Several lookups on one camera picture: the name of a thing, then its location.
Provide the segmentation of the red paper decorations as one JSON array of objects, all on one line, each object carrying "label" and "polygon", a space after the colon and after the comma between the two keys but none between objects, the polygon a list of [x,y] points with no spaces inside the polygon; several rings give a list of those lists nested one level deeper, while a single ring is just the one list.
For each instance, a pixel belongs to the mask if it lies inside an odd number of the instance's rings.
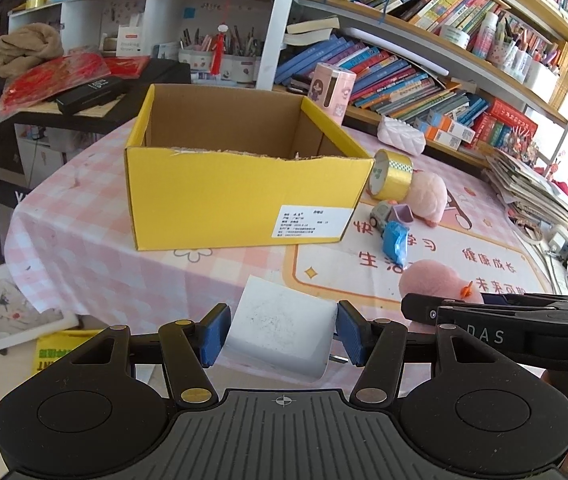
[{"label": "red paper decorations", "polygon": [[110,56],[80,50],[44,62],[8,79],[0,97],[0,123],[28,107],[95,81],[138,79],[149,56]]}]

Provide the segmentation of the pink cylindrical dispenser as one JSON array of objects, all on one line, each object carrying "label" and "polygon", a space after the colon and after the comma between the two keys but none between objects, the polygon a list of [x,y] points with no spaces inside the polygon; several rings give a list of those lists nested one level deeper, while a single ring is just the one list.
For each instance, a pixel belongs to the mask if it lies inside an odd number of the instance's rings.
[{"label": "pink cylindrical dispenser", "polygon": [[349,105],[357,75],[335,65],[319,63],[313,70],[308,98],[337,125],[341,125]]}]

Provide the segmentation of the large pink plush toy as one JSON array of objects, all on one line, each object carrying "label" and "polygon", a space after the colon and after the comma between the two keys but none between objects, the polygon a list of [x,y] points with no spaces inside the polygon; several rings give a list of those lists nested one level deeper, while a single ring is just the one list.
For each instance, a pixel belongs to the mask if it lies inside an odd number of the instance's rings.
[{"label": "large pink plush toy", "polygon": [[448,204],[444,179],[430,171],[415,171],[404,203],[410,206],[415,217],[436,228]]}]

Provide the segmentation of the brown crumpled cloth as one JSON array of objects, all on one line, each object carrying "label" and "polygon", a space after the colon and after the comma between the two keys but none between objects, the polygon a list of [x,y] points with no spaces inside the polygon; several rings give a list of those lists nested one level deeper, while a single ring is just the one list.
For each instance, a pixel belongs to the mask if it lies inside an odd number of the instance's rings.
[{"label": "brown crumpled cloth", "polygon": [[0,36],[0,78],[18,77],[60,56],[63,46],[54,27],[43,23],[24,25]]}]

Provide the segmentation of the blue toy car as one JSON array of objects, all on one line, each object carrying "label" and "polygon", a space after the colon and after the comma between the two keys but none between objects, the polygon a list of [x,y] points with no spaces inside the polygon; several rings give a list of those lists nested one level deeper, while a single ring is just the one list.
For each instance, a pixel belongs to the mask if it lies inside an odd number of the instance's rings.
[{"label": "blue toy car", "polygon": [[404,268],[407,263],[409,234],[410,229],[398,221],[389,221],[383,232],[383,252],[400,268]]}]

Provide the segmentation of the yellow cardboard box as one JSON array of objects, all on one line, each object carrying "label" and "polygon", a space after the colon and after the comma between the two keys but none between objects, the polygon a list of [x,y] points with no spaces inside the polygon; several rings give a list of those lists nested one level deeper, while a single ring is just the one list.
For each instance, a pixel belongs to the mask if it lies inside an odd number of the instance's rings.
[{"label": "yellow cardboard box", "polygon": [[334,243],[373,159],[305,96],[153,84],[124,148],[139,250]]}]

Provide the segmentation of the small pink plush toy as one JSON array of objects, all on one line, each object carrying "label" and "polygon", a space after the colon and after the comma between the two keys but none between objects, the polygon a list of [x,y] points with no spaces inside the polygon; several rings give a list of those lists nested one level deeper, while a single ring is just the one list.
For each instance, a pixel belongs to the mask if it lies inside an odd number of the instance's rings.
[{"label": "small pink plush toy", "polygon": [[399,281],[399,292],[402,299],[401,312],[412,323],[435,325],[435,322],[430,318],[429,308],[418,311],[415,315],[404,312],[404,299],[410,294],[483,304],[484,298],[482,298],[482,294],[474,282],[472,296],[466,299],[460,297],[461,289],[469,282],[473,281],[461,278],[459,273],[451,266],[446,266],[436,260],[426,259],[412,263],[403,271]]}]

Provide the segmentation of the white power adapter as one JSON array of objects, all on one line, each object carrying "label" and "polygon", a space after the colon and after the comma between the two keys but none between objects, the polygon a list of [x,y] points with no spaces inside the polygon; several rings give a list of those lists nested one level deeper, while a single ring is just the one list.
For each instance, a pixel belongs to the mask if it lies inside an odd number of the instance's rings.
[{"label": "white power adapter", "polygon": [[252,276],[222,356],[257,370],[318,380],[329,361],[337,311],[334,302]]}]

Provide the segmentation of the black keyboard piano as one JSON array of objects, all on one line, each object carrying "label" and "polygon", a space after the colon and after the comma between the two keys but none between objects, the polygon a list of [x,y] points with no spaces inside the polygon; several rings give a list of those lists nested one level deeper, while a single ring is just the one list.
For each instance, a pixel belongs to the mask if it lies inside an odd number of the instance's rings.
[{"label": "black keyboard piano", "polygon": [[[150,58],[138,79],[95,81],[28,107],[6,122],[108,133],[138,115],[147,91],[154,84],[189,84],[191,81],[188,64]],[[7,82],[8,79],[0,79],[0,97]]]}]

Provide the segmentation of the yellow tape roll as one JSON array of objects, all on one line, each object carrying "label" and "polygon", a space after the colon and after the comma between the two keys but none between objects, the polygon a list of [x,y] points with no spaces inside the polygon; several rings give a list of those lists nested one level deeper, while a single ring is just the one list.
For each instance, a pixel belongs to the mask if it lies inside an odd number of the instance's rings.
[{"label": "yellow tape roll", "polygon": [[413,177],[412,160],[406,155],[378,150],[369,175],[367,189],[375,200],[402,202],[409,192]]}]

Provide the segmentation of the purple toy truck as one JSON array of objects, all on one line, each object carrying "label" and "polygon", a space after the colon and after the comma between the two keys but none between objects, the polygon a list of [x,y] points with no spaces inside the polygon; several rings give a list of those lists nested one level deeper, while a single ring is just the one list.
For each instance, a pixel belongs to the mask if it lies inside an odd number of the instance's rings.
[{"label": "purple toy truck", "polygon": [[414,222],[413,212],[409,205],[396,204],[391,200],[383,200],[375,205],[369,214],[369,224],[383,234],[388,222],[395,221],[410,228]]}]

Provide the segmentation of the white quilted pouch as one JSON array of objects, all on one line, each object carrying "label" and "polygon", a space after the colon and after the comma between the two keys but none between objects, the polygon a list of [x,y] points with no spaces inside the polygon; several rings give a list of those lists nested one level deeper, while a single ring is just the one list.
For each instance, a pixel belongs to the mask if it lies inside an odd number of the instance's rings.
[{"label": "white quilted pouch", "polygon": [[414,156],[421,155],[426,148],[426,139],[421,130],[386,116],[378,124],[377,139],[380,143]]}]

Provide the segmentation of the stack of magazines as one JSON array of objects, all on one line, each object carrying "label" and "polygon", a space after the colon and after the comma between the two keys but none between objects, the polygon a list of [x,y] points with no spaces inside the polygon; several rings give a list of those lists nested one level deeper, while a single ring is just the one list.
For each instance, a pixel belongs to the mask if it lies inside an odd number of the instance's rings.
[{"label": "stack of magazines", "polygon": [[568,196],[557,185],[501,151],[485,160],[482,175],[505,206],[530,220],[568,229]]}]

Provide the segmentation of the row of lower shelf books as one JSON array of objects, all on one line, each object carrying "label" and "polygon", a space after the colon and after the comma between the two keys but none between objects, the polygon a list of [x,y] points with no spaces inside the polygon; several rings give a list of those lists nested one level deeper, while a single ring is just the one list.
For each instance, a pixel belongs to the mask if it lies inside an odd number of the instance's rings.
[{"label": "row of lower shelf books", "polygon": [[453,136],[453,150],[474,150],[483,143],[515,154],[526,148],[538,129],[513,99],[438,75],[379,39],[366,42],[363,34],[352,37],[330,32],[309,46],[287,48],[275,70],[274,84],[308,96],[313,70],[319,63],[357,75],[343,119],[369,119],[377,124],[386,116],[421,131],[450,119],[470,129],[468,134]]}]

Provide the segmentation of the pink checkered tablecloth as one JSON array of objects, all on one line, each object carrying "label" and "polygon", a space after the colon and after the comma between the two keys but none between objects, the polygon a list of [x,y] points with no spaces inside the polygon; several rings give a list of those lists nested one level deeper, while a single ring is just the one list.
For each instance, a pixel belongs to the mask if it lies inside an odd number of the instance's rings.
[{"label": "pink checkered tablecloth", "polygon": [[[325,299],[346,299],[371,318],[400,320],[400,270],[383,254],[363,198],[333,244],[140,252],[128,213],[124,144],[107,134],[32,191],[12,214],[5,258],[37,309],[92,315],[152,333],[214,304],[236,306],[256,276]],[[436,228],[413,226],[411,261],[451,266],[482,292],[547,292],[550,283],[484,182],[426,156],[452,198]]]}]

